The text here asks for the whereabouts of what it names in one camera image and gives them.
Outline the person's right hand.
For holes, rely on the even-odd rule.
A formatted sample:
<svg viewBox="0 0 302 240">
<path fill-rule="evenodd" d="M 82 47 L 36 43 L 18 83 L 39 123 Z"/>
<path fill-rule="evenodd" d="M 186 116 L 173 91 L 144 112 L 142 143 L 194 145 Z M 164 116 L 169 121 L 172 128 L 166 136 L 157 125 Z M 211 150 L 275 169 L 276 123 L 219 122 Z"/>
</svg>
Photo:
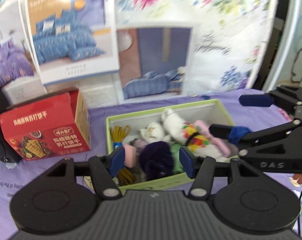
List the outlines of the person's right hand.
<svg viewBox="0 0 302 240">
<path fill-rule="evenodd" d="M 293 179 L 295 180 L 296 183 L 302 184 L 302 174 L 294 174 Z"/>
</svg>

